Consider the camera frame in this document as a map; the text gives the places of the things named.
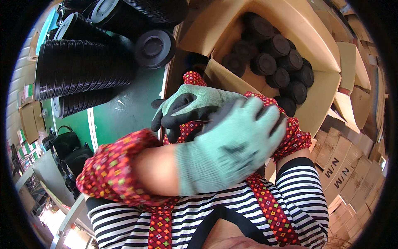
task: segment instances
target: cardboard carton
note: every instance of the cardboard carton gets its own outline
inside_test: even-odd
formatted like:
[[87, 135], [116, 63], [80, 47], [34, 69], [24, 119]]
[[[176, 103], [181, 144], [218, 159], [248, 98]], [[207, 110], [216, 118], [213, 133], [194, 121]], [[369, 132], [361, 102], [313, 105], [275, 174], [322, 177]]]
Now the cardboard carton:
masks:
[[41, 105], [39, 101], [26, 104], [19, 109], [23, 133], [26, 141], [32, 144], [39, 138], [39, 130], [44, 129], [44, 120], [41, 114]]
[[316, 133], [316, 135], [315, 135], [316, 144], [315, 144], [315, 146], [314, 146], [314, 148], [312, 149], [312, 152], [311, 152], [311, 160], [313, 162], [315, 162], [315, 159], [318, 156], [318, 154], [319, 154], [319, 152], [320, 152], [320, 150], [322, 148], [322, 145], [324, 144], [327, 136], [328, 136], [328, 133], [324, 132], [322, 130], [319, 130]]
[[221, 65], [233, 44], [240, 40], [243, 31], [240, 17], [245, 12], [266, 18], [312, 64], [314, 84], [295, 117], [303, 131], [315, 134], [337, 92], [341, 79], [340, 54], [328, 29], [306, 0], [216, 0], [197, 17], [178, 47], [211, 56], [205, 74], [218, 88], [241, 94], [252, 91], [268, 97], [279, 95], [278, 90], [266, 84], [264, 77], [251, 72], [249, 66], [239, 78]]
[[369, 77], [354, 44], [337, 42], [341, 59], [341, 82], [334, 104], [347, 121], [346, 125], [357, 133], [363, 129], [371, 108]]
[[373, 161], [361, 187], [356, 192], [352, 200], [349, 202], [349, 205], [355, 211], [359, 211], [359, 209], [365, 204], [371, 191], [375, 188], [377, 180], [380, 178], [380, 175], [381, 166]]
[[346, 185], [340, 192], [340, 196], [343, 199], [344, 203], [348, 205], [354, 195], [360, 189], [363, 181], [369, 169], [372, 165], [372, 162], [365, 157], [361, 157], [354, 172], [352, 173], [351, 177], [348, 179]]
[[347, 184], [348, 179], [354, 172], [354, 169], [356, 168], [357, 163], [362, 155], [362, 151], [355, 145], [351, 144], [340, 169], [334, 175], [329, 186], [324, 189], [324, 195], [327, 203], [331, 202]]
[[385, 177], [381, 174], [376, 182], [375, 187], [373, 188], [373, 190], [370, 192], [368, 198], [366, 199], [367, 206], [370, 206], [372, 204], [372, 202], [376, 199], [376, 197], [380, 195], [380, 192], [384, 185], [384, 180], [385, 180]]
[[339, 141], [340, 131], [330, 128], [328, 135], [326, 136], [326, 140], [322, 145], [322, 148], [315, 159], [315, 162], [321, 166], [321, 168], [325, 169], [326, 164], [328, 163], [336, 145]]
[[351, 147], [351, 141], [340, 136], [336, 148], [332, 153], [328, 163], [326, 164], [320, 181], [323, 189], [326, 189], [332, 182], [333, 178], [340, 172], [344, 159]]
[[365, 27], [362, 25], [362, 22], [356, 15], [348, 15], [346, 16], [346, 19], [351, 28], [354, 30], [354, 33], [357, 35], [358, 39], [373, 42], [372, 38], [368, 34], [368, 31], [365, 29]]

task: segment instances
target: red floral sleeve cover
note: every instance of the red floral sleeve cover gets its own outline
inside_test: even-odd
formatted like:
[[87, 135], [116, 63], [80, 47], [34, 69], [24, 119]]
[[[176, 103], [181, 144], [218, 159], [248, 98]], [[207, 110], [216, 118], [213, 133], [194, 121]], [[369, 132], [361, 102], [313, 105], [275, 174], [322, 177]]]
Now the red floral sleeve cover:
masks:
[[[202, 77], [193, 71], [183, 76], [185, 84], [207, 86]], [[246, 92], [248, 98], [260, 98], [265, 106], [277, 104], [272, 98], [261, 94]], [[279, 107], [281, 114], [285, 111]], [[203, 122], [191, 121], [180, 125], [181, 136], [177, 143], [195, 129], [201, 129]], [[170, 144], [164, 136], [163, 145]], [[124, 202], [129, 206], [141, 206], [144, 209], [168, 202], [171, 197], [149, 194], [134, 174], [133, 161], [146, 148], [159, 147], [162, 143], [154, 134], [143, 129], [124, 136], [115, 143], [101, 145], [92, 158], [87, 159], [82, 173], [76, 178], [76, 186], [80, 192], [96, 198], [105, 198], [116, 202]], [[286, 136], [273, 154], [275, 162], [300, 149], [311, 146], [311, 136], [299, 129], [297, 118], [288, 118]]]

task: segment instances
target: white wall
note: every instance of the white wall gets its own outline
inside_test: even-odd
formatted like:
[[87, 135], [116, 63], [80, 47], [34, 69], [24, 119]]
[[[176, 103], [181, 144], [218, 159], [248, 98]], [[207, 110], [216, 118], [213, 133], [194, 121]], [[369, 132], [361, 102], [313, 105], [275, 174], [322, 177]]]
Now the white wall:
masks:
[[21, 118], [17, 109], [17, 93], [23, 90], [25, 85], [32, 84], [35, 81], [36, 61], [29, 61], [27, 59], [30, 42], [34, 33], [32, 29], [23, 44], [10, 83], [6, 113], [6, 139], [9, 140], [10, 145], [13, 143], [17, 145], [19, 143], [17, 131], [22, 129]]

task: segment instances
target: hand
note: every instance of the hand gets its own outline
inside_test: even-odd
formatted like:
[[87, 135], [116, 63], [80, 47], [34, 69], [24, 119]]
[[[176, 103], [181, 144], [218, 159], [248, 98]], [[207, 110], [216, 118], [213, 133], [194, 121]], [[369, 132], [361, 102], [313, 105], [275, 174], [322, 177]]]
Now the hand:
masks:
[[[169, 141], [175, 143], [180, 136], [180, 125], [193, 120], [208, 120], [211, 113], [237, 99], [247, 98], [235, 92], [207, 86], [181, 85], [175, 94], [160, 104], [152, 120], [151, 130], [158, 131], [162, 125], [166, 128]], [[158, 104], [159, 101], [155, 100], [152, 106]]]
[[264, 111], [258, 98], [237, 100], [215, 127], [177, 144], [179, 195], [224, 190], [255, 172], [285, 135], [285, 117], [274, 129], [279, 117], [277, 106]]

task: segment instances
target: striped shirt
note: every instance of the striped shirt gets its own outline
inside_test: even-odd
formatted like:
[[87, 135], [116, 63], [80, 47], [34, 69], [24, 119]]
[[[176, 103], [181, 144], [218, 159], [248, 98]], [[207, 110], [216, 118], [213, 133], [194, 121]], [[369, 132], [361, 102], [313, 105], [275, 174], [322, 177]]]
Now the striped shirt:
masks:
[[[329, 215], [313, 162], [295, 158], [279, 170], [275, 185], [261, 181], [281, 206], [301, 245], [322, 247], [328, 235]], [[172, 248], [187, 248], [202, 221], [220, 206], [251, 221], [264, 235], [265, 244], [279, 246], [245, 181], [223, 191], [181, 198], [172, 212]], [[150, 213], [101, 198], [89, 198], [87, 207], [100, 248], [147, 248]]]

